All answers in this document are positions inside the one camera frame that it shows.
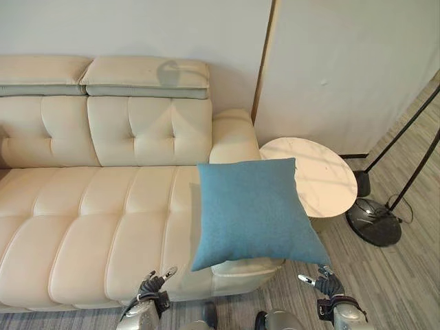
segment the lamp base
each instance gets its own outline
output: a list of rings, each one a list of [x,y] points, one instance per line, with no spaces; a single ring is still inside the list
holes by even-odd
[[[402,236],[399,219],[386,206],[371,199],[356,199],[345,217],[353,231],[373,245],[396,244]]]

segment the white wall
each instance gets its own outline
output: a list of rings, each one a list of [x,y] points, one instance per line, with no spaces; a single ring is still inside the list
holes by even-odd
[[[250,109],[270,0],[0,0],[0,54],[133,54],[210,64],[214,110]]]
[[[256,129],[368,153],[440,68],[439,0],[279,0]]]

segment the sofa headrest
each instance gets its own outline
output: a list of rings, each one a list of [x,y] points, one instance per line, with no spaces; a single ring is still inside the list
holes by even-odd
[[[91,96],[206,99],[208,81],[208,66],[198,60],[102,56],[93,60],[80,83]]]
[[[81,56],[0,56],[0,96],[85,95],[79,83],[90,62]]]

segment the power cord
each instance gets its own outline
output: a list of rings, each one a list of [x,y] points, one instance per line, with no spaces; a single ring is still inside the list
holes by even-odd
[[[391,200],[394,196],[398,196],[398,194],[391,195],[390,198],[388,198],[388,201],[387,201],[386,204],[385,204],[385,206],[386,206],[387,208],[390,208],[390,200]],[[405,202],[405,204],[408,206],[408,208],[410,209],[410,212],[411,212],[411,219],[410,219],[410,221],[404,221],[403,219],[401,219],[401,218],[399,218],[399,217],[398,217],[397,219],[399,220],[400,223],[402,223],[402,222],[404,222],[404,223],[412,223],[412,222],[414,221],[414,211],[413,211],[413,207],[408,203],[408,201],[406,200],[405,197],[403,197],[402,199],[403,199],[403,201]]]

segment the sofa seat cushion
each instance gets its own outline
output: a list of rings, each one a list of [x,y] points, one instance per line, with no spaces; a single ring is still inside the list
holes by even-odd
[[[175,265],[171,298],[211,295],[211,270],[189,271],[200,231],[195,166],[0,172],[0,310],[112,307],[151,270]]]

